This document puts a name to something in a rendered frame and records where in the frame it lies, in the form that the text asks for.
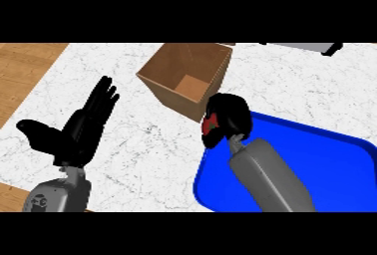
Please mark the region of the brown cardboard box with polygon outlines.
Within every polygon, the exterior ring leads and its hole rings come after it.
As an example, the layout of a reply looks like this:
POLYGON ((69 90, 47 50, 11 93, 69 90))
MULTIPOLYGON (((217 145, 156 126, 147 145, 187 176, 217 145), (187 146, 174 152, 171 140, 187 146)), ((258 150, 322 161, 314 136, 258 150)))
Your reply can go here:
POLYGON ((137 72, 161 104, 195 122, 218 90, 232 48, 215 43, 164 43, 137 72))

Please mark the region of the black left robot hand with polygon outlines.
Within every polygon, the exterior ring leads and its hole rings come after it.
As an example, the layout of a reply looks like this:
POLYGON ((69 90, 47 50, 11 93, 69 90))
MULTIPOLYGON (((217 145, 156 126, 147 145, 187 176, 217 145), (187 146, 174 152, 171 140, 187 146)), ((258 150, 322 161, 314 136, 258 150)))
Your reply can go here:
POLYGON ((53 155, 54 166, 82 168, 91 161, 118 99, 112 78, 103 76, 62 129, 33 120, 17 121, 16 128, 26 136, 30 148, 53 155))

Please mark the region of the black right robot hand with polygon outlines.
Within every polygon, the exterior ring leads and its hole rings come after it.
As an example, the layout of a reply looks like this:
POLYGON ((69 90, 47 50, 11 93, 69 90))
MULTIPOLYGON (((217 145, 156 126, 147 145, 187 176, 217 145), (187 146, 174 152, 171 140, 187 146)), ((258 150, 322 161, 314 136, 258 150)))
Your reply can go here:
POLYGON ((251 115, 246 102, 240 96, 215 93, 206 101, 203 119, 215 113, 217 128, 208 135, 201 134, 205 148, 214 148, 223 138, 230 139, 236 134, 248 139, 251 132, 251 115))

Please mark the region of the red tomato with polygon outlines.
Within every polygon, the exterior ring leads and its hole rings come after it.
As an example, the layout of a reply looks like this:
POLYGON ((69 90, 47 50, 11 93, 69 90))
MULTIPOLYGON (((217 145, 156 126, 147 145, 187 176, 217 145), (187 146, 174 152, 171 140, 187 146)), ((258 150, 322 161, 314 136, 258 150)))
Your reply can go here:
POLYGON ((209 117, 202 119, 201 123, 201 133, 203 135, 208 135, 209 131, 217 128, 217 119, 215 119, 215 113, 209 114, 209 117))

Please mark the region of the blue plastic tray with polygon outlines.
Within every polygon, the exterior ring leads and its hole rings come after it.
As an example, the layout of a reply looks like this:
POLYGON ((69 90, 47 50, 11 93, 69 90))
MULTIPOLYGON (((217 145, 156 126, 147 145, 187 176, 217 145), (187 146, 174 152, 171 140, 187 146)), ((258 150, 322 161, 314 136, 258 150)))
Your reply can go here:
MULTIPOLYGON (((377 212, 377 145, 369 141, 251 113, 249 137, 271 144, 308 189, 320 212, 377 212)), ((202 153, 192 185, 195 200, 215 212, 257 212, 254 199, 230 171, 221 141, 202 153)))

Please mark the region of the grey flat appliance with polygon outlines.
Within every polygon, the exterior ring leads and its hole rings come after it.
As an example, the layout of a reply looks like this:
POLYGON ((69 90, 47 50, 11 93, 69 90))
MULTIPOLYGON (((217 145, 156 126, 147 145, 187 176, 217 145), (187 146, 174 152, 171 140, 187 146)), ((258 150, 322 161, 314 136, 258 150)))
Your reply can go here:
POLYGON ((277 46, 319 52, 326 57, 342 48, 341 43, 277 43, 277 46))

